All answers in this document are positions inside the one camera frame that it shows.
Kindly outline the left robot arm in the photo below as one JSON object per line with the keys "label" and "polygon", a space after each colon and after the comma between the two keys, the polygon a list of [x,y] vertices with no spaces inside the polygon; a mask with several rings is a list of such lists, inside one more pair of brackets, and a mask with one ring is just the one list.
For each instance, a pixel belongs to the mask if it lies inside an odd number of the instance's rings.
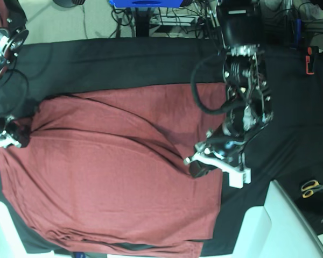
{"label": "left robot arm", "polygon": [[231,187],[242,188],[251,182],[245,148],[273,119],[261,6],[259,1],[218,1],[216,19],[223,43],[217,57],[223,61],[226,101],[220,108],[211,109],[201,101],[195,73],[190,85],[201,111],[226,117],[216,130],[207,132],[204,141],[194,145],[194,154],[184,163],[194,178],[220,169],[228,174]]}

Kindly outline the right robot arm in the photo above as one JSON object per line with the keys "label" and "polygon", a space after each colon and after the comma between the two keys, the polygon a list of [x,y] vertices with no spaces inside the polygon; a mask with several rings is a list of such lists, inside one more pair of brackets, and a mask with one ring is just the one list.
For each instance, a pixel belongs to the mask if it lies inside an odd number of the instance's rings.
{"label": "right robot arm", "polygon": [[[18,1],[0,1],[0,79],[7,71],[27,79],[15,67],[9,68],[9,65],[16,65],[18,54],[29,34],[26,22],[25,12]],[[27,129],[19,126],[13,116],[15,110],[23,105],[28,90],[29,83],[26,82],[18,102],[11,109],[0,113],[0,148],[24,148],[29,143]]]}

